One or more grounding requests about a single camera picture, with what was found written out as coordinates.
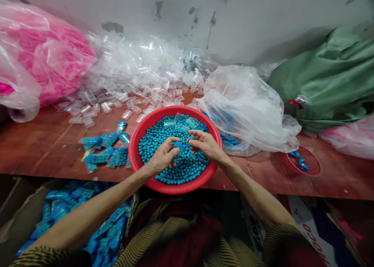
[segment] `person's right hand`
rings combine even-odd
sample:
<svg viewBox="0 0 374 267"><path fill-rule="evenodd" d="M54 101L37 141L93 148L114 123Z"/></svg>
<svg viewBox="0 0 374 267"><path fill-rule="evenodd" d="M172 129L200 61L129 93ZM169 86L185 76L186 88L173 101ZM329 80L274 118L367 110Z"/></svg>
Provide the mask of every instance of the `person's right hand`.
<svg viewBox="0 0 374 267"><path fill-rule="evenodd" d="M226 155L211 134L201 130L189 130L188 133L193 135L193 139L189 139L192 154L200 150L213 161L220 161Z"/></svg>

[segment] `forearm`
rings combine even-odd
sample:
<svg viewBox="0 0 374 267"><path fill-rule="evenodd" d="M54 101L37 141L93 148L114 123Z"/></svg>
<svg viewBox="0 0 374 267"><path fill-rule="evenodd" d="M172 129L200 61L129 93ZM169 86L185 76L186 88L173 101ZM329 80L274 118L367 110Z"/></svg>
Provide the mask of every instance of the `forearm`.
<svg viewBox="0 0 374 267"><path fill-rule="evenodd" d="M38 246L78 249L106 219L149 179L145 166L121 183L88 200L53 225L28 250Z"/></svg>
<svg viewBox="0 0 374 267"><path fill-rule="evenodd" d="M264 187L246 175L229 156L225 155L218 165L226 172L266 228L277 223L289 223L298 227L284 206Z"/></svg>

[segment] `small red basket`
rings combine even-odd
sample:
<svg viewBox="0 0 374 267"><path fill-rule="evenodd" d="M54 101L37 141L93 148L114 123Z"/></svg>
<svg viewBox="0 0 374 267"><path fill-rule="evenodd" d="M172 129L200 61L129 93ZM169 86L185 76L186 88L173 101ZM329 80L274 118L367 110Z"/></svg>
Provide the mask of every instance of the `small red basket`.
<svg viewBox="0 0 374 267"><path fill-rule="evenodd" d="M300 153L299 158L291 157L287 153L281 153L281 158L284 164L294 173L309 175L312 177L319 176L322 171L321 164L319 163L316 156L312 154L308 149L305 147L299 146L298 152ZM304 158L305 161L303 162L305 165L309 167L309 171L303 171L298 167L298 160L300 158Z"/></svg>

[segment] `person's left hand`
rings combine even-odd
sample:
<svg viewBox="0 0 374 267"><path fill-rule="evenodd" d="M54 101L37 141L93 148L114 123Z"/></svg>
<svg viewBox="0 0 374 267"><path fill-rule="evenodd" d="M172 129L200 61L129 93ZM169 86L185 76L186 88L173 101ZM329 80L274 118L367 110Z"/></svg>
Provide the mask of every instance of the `person's left hand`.
<svg viewBox="0 0 374 267"><path fill-rule="evenodd" d="M178 137L168 137L163 144L161 144L152 158L146 163L145 166L148 167L148 170L152 173L152 176L162 172L167 166L171 168L175 166L175 163L172 163L171 160L178 155L180 149L178 147L170 150L171 143L173 141L181 141Z"/></svg>

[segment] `white plastic bag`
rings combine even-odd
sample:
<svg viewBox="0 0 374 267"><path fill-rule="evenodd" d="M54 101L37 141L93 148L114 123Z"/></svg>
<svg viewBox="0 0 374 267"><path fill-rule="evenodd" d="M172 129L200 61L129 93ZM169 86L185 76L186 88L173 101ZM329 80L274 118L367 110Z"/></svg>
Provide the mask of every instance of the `white plastic bag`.
<svg viewBox="0 0 374 267"><path fill-rule="evenodd" d="M374 160L374 115L318 134L344 154Z"/></svg>
<svg viewBox="0 0 374 267"><path fill-rule="evenodd" d="M249 66L219 66L207 79L204 97L197 99L218 130L240 144L223 142L227 154L251 156L261 150L291 152L299 147L301 126L283 116L283 102Z"/></svg>

